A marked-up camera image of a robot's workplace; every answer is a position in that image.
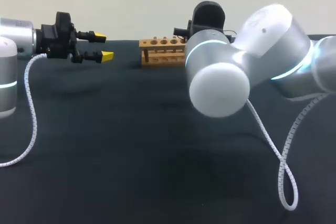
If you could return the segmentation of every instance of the white cable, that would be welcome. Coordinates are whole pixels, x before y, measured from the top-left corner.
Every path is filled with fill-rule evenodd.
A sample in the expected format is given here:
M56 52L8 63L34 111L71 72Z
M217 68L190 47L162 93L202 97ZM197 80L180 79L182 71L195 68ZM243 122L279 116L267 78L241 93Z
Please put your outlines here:
M310 111L319 101L321 101L323 98L325 98L327 95L323 94L320 95L318 97L316 97L315 99L313 99L303 110L302 112L297 116L296 120L294 121L292 127L290 128L290 131L288 133L287 139L285 141L284 144L284 149L282 150L282 155L279 153L278 149L276 148L275 144L273 143L272 139L270 138L270 136L268 135L257 111L255 110L255 108L253 107L253 105L251 104L251 102L248 100L247 101L247 105L250 108L250 110L252 111L253 116L255 117L257 123L259 124L259 127L261 128L262 133L264 134L267 142L269 143L269 145L271 146L272 150L274 151L274 153L276 154L276 156L278 157L278 159L280 160L280 166L279 166L279 173L278 173L278 193L279 193L279 198L281 201L281 204L284 206L285 209L289 210L289 211L293 211L296 209L297 205L298 205L298 201L299 201L299 193L298 193L298 186L296 184L295 178L290 170L290 168L288 167L286 160L287 160L287 155L288 155L288 151L289 151L289 147L290 144L293 140L295 131L297 130L297 128L299 127L300 123L302 122L303 118L307 115L308 111ZM292 188L293 188L293 203L292 205L289 205L286 201L285 195L284 195L284 174L285 174L285 170L288 174L288 177L290 179L290 182L292 184Z
M28 62L27 66L26 66L26 69L25 69L25 74L24 74L26 94L27 94L28 104L29 104L29 108L30 108L30 113L32 115L31 118L33 119L33 134L31 136L30 143L29 143L28 147L26 148L26 150L20 156L18 156L16 159L14 159L12 161L0 164L0 167L14 165L17 162L21 161L25 156L27 156L27 154L30 152L30 150L33 148L33 146L35 144L35 139L36 139L36 135L37 135L37 119L36 119L36 114L35 114L32 95L30 93L28 75L29 75L30 67L32 66L32 64L36 60L43 59L43 58L47 58L47 55L46 54L41 54L41 55L37 55L37 56L33 57Z

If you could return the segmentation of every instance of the wooden test tube rack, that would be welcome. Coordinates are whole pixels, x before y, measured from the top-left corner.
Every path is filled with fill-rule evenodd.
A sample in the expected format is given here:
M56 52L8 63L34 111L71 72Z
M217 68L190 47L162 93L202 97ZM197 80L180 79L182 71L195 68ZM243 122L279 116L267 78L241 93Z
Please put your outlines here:
M182 67L184 66L185 41L183 39L142 39L139 41L141 49L141 66L143 67Z

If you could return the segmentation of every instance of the black bracket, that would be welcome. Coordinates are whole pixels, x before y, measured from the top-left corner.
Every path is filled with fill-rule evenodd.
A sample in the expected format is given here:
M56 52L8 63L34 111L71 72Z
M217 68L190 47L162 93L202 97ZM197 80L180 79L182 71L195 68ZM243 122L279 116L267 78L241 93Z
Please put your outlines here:
M222 7L216 2L204 1L195 7L193 18L189 20L187 29L174 28L174 35L188 40L201 30L213 29L224 33L224 22L225 13Z

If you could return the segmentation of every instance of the table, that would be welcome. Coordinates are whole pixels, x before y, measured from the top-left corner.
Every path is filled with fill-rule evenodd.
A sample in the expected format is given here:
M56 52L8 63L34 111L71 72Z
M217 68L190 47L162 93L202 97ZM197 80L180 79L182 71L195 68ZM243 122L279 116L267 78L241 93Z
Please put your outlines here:
M225 119L199 114L184 70L140 69L137 41L80 47L112 50L115 59L32 66L37 142L22 162L0 169L2 224L336 220L335 98L317 105L297 132L288 163L299 206L286 212L277 192L279 162L246 106ZM26 63L19 62L17 111L0 123L1 162L21 154L31 137ZM290 102L269 82L250 100L282 149L307 101Z

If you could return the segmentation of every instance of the white joint cap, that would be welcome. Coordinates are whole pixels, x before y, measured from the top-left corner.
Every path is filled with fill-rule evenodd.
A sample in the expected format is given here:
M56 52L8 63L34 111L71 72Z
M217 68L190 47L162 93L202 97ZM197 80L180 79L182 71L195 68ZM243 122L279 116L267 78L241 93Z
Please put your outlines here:
M6 118L6 117L10 116L11 114L13 114L15 109L16 109L16 107L12 108L11 110L0 112L0 119Z
M17 55L17 47L14 41L0 37L0 57L11 57Z
M246 74L231 63L215 63L200 70L189 87L193 106L212 118L236 113L246 103L250 83Z
M287 32L292 19L283 5L268 5L245 21L232 46L261 57Z

